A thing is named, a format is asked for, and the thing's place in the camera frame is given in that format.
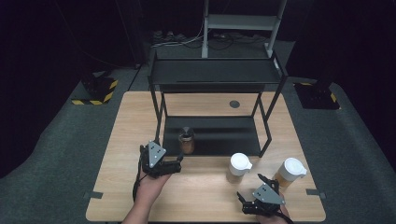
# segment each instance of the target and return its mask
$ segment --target shelf rack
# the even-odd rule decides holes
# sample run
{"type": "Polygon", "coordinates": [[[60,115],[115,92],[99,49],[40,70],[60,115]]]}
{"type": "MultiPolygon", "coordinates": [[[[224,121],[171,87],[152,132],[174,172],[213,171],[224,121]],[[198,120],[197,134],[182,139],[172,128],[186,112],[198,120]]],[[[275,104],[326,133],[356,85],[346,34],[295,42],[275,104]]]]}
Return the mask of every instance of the shelf rack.
{"type": "Polygon", "coordinates": [[[168,155],[179,153],[179,130],[191,127],[195,131],[192,155],[231,156],[240,148],[249,148],[245,154],[262,157],[272,141],[268,119],[287,79],[274,52],[268,59],[159,59],[154,51],[150,61],[148,83],[158,120],[155,140],[160,142],[164,115],[163,147],[168,155]],[[265,112],[262,93],[266,85],[277,88],[265,112]],[[161,101],[156,91],[161,93],[161,101]],[[172,93],[257,93],[257,99],[245,116],[171,116],[165,95],[172,93]],[[267,135],[263,148],[253,118],[258,108],[267,135]]]}
{"type": "Polygon", "coordinates": [[[283,11],[287,0],[280,0],[276,16],[249,16],[249,15],[225,15],[210,14],[209,0],[205,0],[204,17],[204,43],[202,45],[202,58],[208,57],[207,34],[209,29],[235,29],[235,30],[262,30],[271,31],[269,43],[265,44],[268,57],[273,53],[277,30],[282,21],[283,11]]]}

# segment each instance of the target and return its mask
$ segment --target robotic hand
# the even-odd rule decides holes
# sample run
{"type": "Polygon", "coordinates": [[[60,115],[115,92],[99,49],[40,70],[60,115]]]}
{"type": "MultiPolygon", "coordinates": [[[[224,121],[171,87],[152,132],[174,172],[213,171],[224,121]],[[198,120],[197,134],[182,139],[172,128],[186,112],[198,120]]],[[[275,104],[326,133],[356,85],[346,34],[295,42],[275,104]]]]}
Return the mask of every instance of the robotic hand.
{"type": "Polygon", "coordinates": [[[270,180],[260,174],[258,176],[264,183],[253,192],[255,198],[253,202],[247,202],[239,192],[236,192],[239,201],[242,203],[242,212],[266,217],[278,216],[284,218],[288,224],[292,224],[293,221],[289,217],[278,212],[280,211],[280,205],[285,204],[285,201],[279,196],[277,180],[270,180]]]}
{"type": "Polygon", "coordinates": [[[149,141],[146,146],[140,146],[140,159],[136,181],[134,182],[134,199],[136,198],[137,188],[140,186],[140,181],[146,177],[146,175],[149,175],[152,178],[158,178],[162,175],[180,173],[180,163],[183,160],[183,154],[180,153],[175,161],[164,161],[163,157],[165,153],[166,149],[160,147],[159,144],[153,141],[149,141]],[[140,167],[143,172],[146,173],[142,178],[140,178],[140,167]]]}

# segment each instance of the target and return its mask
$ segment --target wooden table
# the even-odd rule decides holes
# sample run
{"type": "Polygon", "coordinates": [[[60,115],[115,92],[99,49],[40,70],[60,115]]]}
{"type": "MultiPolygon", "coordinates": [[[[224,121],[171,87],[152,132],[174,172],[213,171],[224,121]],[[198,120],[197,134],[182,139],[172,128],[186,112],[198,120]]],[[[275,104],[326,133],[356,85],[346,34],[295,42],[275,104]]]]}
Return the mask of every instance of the wooden table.
{"type": "MultiPolygon", "coordinates": [[[[265,105],[269,104],[273,95],[273,92],[263,94],[265,105]]],[[[170,115],[233,116],[251,113],[256,97],[257,94],[249,93],[170,94],[166,103],[170,115]],[[231,100],[239,101],[240,107],[231,108],[231,100]]],[[[260,113],[256,117],[262,123],[260,113]]],[[[254,216],[242,213],[242,204],[236,192],[241,192],[247,200],[252,199],[251,193],[262,184],[257,174],[270,178],[283,160],[294,157],[303,163],[308,173],[287,189],[281,190],[290,217],[294,221],[323,221],[326,214],[319,196],[306,194],[307,189],[316,189],[316,186],[282,95],[276,103],[269,125],[273,141],[262,158],[249,157],[253,168],[240,184],[230,184],[226,179],[230,157],[187,156],[181,163],[181,173],[172,175],[163,188],[152,207],[149,220],[256,222],[254,216]]],[[[126,92],[93,189],[94,192],[102,192],[103,197],[91,198],[86,213],[89,221],[124,219],[133,205],[132,189],[140,155],[139,146],[154,138],[156,126],[150,93],[126,92]]],[[[263,125],[256,127],[262,146],[266,140],[265,130],[263,125]]]]}

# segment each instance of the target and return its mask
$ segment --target yellow and black hazard tape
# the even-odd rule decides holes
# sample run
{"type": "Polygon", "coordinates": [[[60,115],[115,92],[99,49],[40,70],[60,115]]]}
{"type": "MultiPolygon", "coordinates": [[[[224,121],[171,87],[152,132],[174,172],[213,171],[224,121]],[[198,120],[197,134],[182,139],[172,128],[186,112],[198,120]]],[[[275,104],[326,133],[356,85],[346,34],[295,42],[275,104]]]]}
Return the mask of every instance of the yellow and black hazard tape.
{"type": "MultiPolygon", "coordinates": [[[[312,86],[312,83],[302,82],[300,83],[303,86],[312,86]]],[[[330,97],[332,98],[333,103],[337,103],[337,98],[335,98],[334,93],[331,92],[330,97]]]]}
{"type": "Polygon", "coordinates": [[[108,94],[105,96],[103,100],[89,100],[89,99],[72,99],[73,105],[105,105],[107,104],[111,97],[113,96],[113,92],[116,89],[116,86],[119,82],[114,80],[110,87],[108,88],[108,94]]]}

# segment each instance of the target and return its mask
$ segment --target human hand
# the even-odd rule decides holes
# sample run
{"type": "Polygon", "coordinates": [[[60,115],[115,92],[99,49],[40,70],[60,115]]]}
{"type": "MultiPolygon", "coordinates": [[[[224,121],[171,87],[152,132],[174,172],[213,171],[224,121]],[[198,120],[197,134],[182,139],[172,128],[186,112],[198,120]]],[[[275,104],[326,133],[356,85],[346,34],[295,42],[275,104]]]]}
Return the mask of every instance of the human hand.
{"type": "MultiPolygon", "coordinates": [[[[282,197],[283,199],[285,199],[285,197],[283,196],[283,194],[281,192],[279,192],[280,197],[282,197]]],[[[280,213],[283,213],[283,215],[290,217],[289,216],[289,212],[288,209],[286,209],[285,205],[280,205],[280,209],[279,209],[280,213]]],[[[277,217],[277,216],[270,216],[270,217],[265,217],[265,216],[260,216],[260,215],[256,215],[257,220],[260,222],[260,224],[288,224],[288,222],[283,219],[282,217],[277,217]]]]}

